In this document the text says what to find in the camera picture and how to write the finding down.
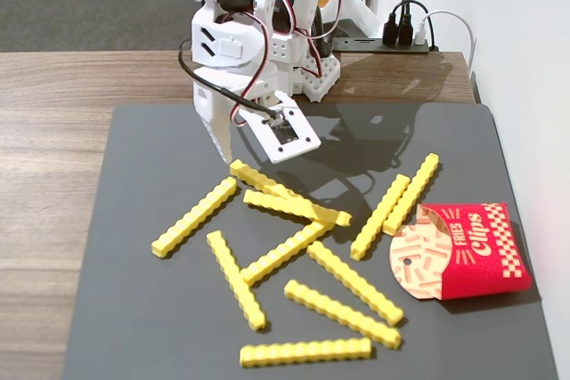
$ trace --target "white cable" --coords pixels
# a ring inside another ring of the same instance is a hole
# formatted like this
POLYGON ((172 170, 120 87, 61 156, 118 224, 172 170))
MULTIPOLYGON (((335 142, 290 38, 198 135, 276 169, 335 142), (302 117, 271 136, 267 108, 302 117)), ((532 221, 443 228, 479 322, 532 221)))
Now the white cable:
POLYGON ((457 13, 451 12, 451 11, 446 11, 445 9, 438 9, 436 11, 432 11, 430 13, 427 13, 424 16, 424 18, 422 18, 421 21, 419 22, 419 28, 418 28, 418 32, 416 33, 416 40, 414 41, 414 43, 415 44, 423 44, 423 41, 421 40, 421 38, 423 35, 423 39, 424 40, 426 39, 426 20, 428 19, 428 17, 431 17, 432 15, 436 15, 437 13, 445 13, 447 15, 451 15, 452 17, 455 17, 458 20, 460 20, 463 24, 465 24, 465 27, 467 27, 467 30, 469 32, 469 39, 471 40, 471 52, 469 53, 469 60, 468 60, 468 73, 471 76, 471 68, 473 67, 473 56, 475 55, 476 39, 475 39, 475 36, 473 35, 473 29, 471 29, 471 26, 469 26, 469 23, 467 22, 467 20, 465 20, 463 17, 461 17, 457 13))

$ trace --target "white wall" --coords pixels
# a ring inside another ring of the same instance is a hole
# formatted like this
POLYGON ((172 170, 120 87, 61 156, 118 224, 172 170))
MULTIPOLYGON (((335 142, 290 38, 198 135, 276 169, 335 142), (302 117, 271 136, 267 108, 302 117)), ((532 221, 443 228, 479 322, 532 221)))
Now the white wall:
MULTIPOLYGON (((399 0, 379 0, 385 21, 399 0)), ((558 373, 570 378, 570 0, 420 0, 463 15, 477 38, 473 71, 494 114, 530 247, 558 373)), ((413 9, 414 27, 421 18, 413 9)), ((442 51, 463 51, 459 21, 433 18, 442 51)))

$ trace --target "red fries box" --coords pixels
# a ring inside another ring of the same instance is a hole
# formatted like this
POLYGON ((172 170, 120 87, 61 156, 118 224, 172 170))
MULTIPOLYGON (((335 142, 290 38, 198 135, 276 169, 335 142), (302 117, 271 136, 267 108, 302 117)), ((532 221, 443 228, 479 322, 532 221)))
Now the red fries box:
POLYGON ((416 225, 392 239, 390 266, 419 299, 508 293, 532 282, 506 204, 418 205, 416 225))

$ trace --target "power strip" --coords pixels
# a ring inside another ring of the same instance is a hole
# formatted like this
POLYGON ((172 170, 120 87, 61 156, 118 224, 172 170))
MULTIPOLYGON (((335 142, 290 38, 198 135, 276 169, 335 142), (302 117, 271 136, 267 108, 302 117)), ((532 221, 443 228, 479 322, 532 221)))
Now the power strip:
POLYGON ((355 37, 335 37, 332 39, 334 53, 429 53, 428 42, 424 44, 394 44, 382 43, 382 39, 355 37))

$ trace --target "black cable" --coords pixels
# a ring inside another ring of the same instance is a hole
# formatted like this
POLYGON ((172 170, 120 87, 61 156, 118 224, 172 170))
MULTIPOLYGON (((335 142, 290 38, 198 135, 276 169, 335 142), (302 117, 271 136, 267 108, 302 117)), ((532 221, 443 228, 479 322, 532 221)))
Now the black cable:
MULTIPOLYGON (((322 25, 322 12, 321 8, 317 6, 317 12, 314 14, 313 26, 311 27, 311 34, 313 35, 323 35, 324 26, 322 25)), ((314 41, 314 46, 317 48, 319 56, 321 58, 329 58, 331 51, 331 44, 325 37, 318 38, 314 41)))
POLYGON ((405 4, 405 9, 402 11, 402 13, 400 14, 400 22, 398 23, 398 27, 402 26, 402 22, 403 22, 403 15, 405 13, 410 13, 410 4, 405 4))
MULTIPOLYGON (((397 4, 394 7, 394 9, 392 10, 392 13, 396 13, 398 8, 400 6, 402 6, 403 4, 416 4, 421 9, 423 9, 425 13, 429 13, 427 7, 423 3, 418 2, 417 0, 403 0, 402 2, 400 2, 399 4, 397 4)), ((429 24, 429 35, 431 35, 431 46, 430 46, 429 50, 430 51, 436 51, 437 50, 436 37, 434 36, 434 26, 431 22, 431 17, 427 17, 427 23, 429 24)))
POLYGON ((227 97, 230 100, 235 101, 244 107, 247 107, 248 109, 262 111, 262 112, 268 114, 273 119, 276 119, 278 117, 278 114, 275 110, 268 109, 267 107, 261 106, 254 101, 246 100, 245 98, 242 98, 237 93, 234 93, 234 92, 230 91, 229 89, 223 88, 222 86, 213 84, 209 80, 206 80, 204 77, 198 76, 194 70, 192 70, 190 67, 188 67, 188 65, 186 64, 186 62, 184 61, 184 58, 183 58, 184 46, 186 44, 188 44, 190 41, 191 41, 190 39, 186 39, 178 47, 178 62, 180 63, 180 66, 182 67, 182 69, 192 79, 194 79, 199 84, 202 84, 202 85, 210 88, 212 91, 216 91, 217 93, 222 94, 224 97, 227 97))

